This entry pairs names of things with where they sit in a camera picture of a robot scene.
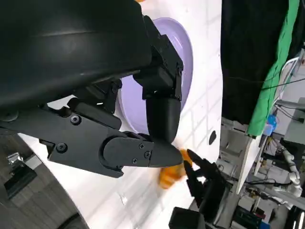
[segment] white table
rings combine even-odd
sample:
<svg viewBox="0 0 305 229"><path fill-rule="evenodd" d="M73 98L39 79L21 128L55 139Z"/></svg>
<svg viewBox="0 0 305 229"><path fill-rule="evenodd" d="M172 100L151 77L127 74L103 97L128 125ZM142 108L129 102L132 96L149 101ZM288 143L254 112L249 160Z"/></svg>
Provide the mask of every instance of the white table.
<svg viewBox="0 0 305 229"><path fill-rule="evenodd" d="M249 138L248 143L247 143L244 157L243 157L242 163L241 163L241 169L237 170L237 171L240 171L240 174L238 177L237 188L236 188L237 194L239 194L240 190L242 189L242 187L248 177L248 174L252 168L252 165L261 150L261 148L258 147L259 143L261 141L261 138L262 138L261 135L257 136L256 139L252 139L250 137L248 137L248 138Z"/></svg>
<svg viewBox="0 0 305 229"><path fill-rule="evenodd" d="M183 25L193 45L193 81L174 145L190 148L211 162L217 160L222 109L220 63L221 0L146 0L144 15L171 17ZM59 108L67 99L53 102ZM128 130L122 118L122 129ZM217 138L209 146L210 133ZM90 229L168 228L173 207L188 208L192 197L185 179L163 191L157 186L158 169L123 169L115 179L47 160L38 139L21 135L73 200Z"/></svg>

